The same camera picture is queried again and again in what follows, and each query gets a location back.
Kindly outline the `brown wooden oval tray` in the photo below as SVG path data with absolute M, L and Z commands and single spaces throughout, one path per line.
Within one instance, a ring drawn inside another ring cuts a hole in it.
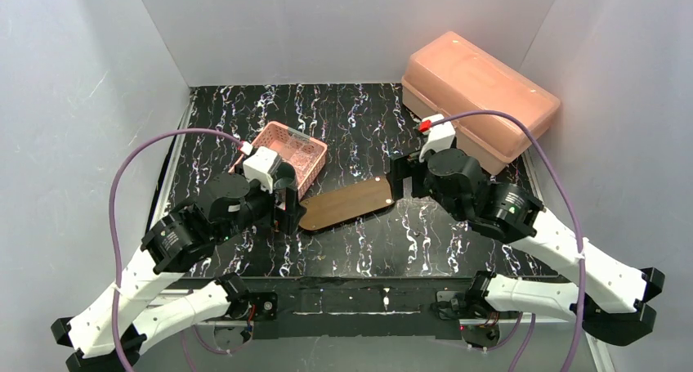
M 304 199 L 301 205 L 306 214 L 299 227 L 304 231 L 320 231 L 388 208 L 394 203 L 387 179 L 375 177 Z

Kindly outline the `pink plastic basket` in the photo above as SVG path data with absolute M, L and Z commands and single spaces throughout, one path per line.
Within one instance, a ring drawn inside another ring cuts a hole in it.
M 302 198 L 325 164 L 325 143 L 276 121 L 269 122 L 249 145 L 253 152 L 244 151 L 229 172 L 259 181 L 261 190 L 279 195 L 280 203 L 286 196 L 280 190 L 282 170 L 293 167 L 287 178 L 293 179 Z

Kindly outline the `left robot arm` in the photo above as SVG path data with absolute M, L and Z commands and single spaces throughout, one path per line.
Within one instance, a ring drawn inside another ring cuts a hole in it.
M 242 164 L 215 176 L 145 233 L 118 281 L 95 302 L 51 325 L 56 342 L 74 350 L 68 370 L 123 371 L 156 343 L 199 322 L 251 320 L 262 305 L 235 273 L 162 306 L 152 302 L 219 244 L 254 227 L 290 235 L 305 212 L 291 164 L 272 165 L 262 177 Z

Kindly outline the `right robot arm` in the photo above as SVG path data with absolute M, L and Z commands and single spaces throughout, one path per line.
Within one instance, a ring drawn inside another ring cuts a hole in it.
M 393 155 L 386 173 L 394 199 L 411 181 L 414 198 L 431 198 L 454 220 L 484 237 L 527 253 L 562 277 L 560 283 L 478 272 L 460 294 L 435 302 L 448 319 L 522 311 L 575 321 L 595 338 L 624 347 L 651 334 L 652 298 L 665 276 L 612 258 L 576 234 L 543 202 L 516 184 L 494 182 L 461 150 Z

